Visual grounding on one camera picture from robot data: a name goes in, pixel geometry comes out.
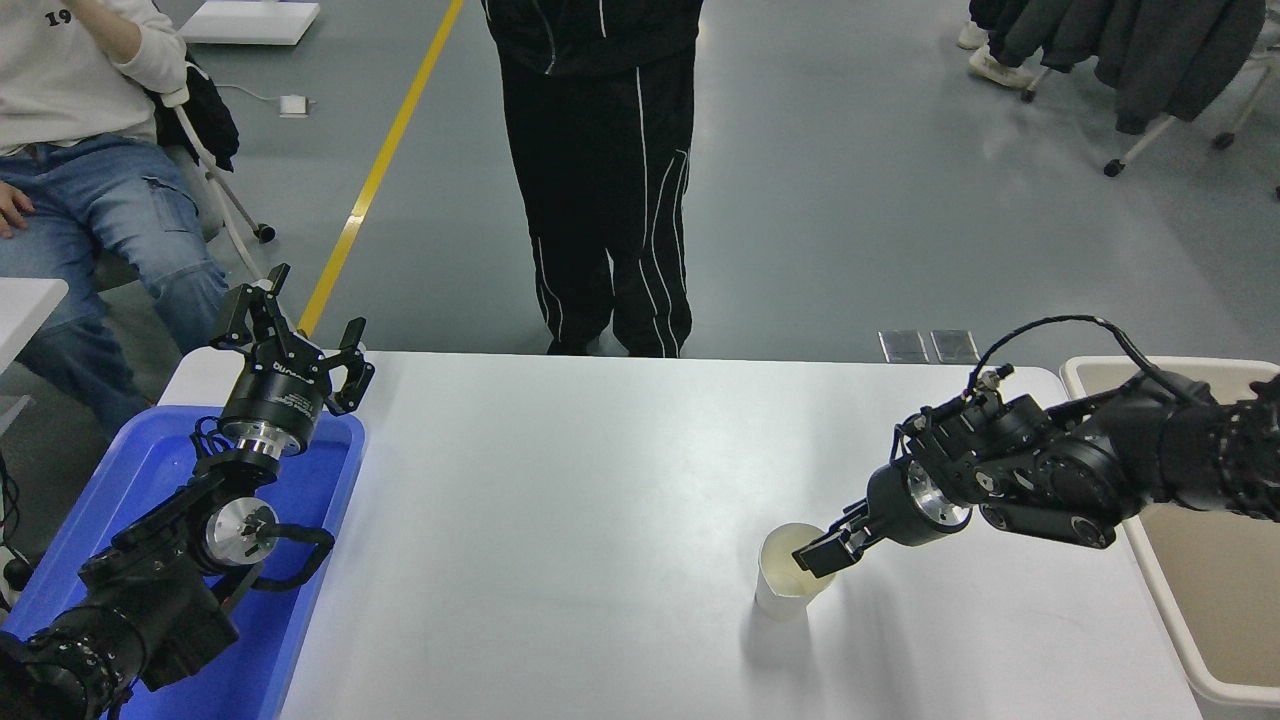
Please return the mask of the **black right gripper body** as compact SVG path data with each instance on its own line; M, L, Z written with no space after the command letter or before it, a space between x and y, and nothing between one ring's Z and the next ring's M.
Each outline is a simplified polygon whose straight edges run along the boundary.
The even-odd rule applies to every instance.
M940 538L938 491L913 460L881 468L868 486L867 532L876 541L918 547Z

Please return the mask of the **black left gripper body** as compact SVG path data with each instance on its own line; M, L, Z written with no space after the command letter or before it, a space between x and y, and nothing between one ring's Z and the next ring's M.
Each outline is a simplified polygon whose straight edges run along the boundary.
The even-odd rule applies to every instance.
M287 445L308 445L330 392L325 377L248 357L221 410L220 432L238 439L259 428L282 436Z

